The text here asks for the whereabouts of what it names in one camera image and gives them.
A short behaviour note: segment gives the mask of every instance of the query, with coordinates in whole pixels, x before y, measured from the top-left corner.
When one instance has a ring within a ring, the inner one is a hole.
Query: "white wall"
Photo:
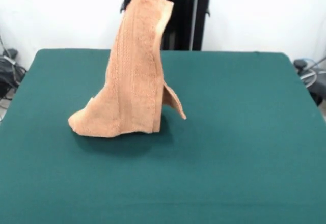
[[[110,48],[122,0],[0,0],[0,33],[29,67],[41,48]],[[211,0],[203,50],[326,53],[325,0]]]

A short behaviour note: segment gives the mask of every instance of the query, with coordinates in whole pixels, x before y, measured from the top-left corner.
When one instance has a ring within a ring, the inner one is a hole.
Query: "table surface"
[[[285,55],[164,51],[187,120],[80,137],[108,55],[37,53],[0,126],[0,223],[326,223],[326,127]]]

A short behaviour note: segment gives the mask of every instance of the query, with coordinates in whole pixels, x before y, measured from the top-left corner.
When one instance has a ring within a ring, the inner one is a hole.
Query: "metal stand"
[[[124,0],[122,9],[131,0]],[[171,19],[162,37],[163,50],[201,50],[209,0],[170,0]]]

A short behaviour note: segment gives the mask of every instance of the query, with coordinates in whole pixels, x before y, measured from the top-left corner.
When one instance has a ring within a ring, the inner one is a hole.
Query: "black cable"
[[[7,49],[4,46],[4,43],[3,43],[2,38],[1,38],[1,34],[0,34],[0,44],[1,44],[1,47],[3,48],[4,52],[6,52],[6,54],[8,55],[8,57],[11,58],[10,53],[7,51]]]
[[[318,62],[311,64],[310,66],[307,66],[305,68],[305,70],[310,70],[311,68],[314,68],[315,66],[319,65],[320,63],[326,61],[326,56],[324,58],[322,58],[321,60],[319,60]]]

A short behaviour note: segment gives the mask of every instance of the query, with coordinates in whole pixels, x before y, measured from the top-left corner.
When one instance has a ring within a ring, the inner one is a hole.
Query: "orange towel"
[[[159,132],[162,105],[186,119],[175,92],[164,82],[161,38],[173,2],[131,0],[120,25],[101,91],[68,120],[82,136],[115,137]]]

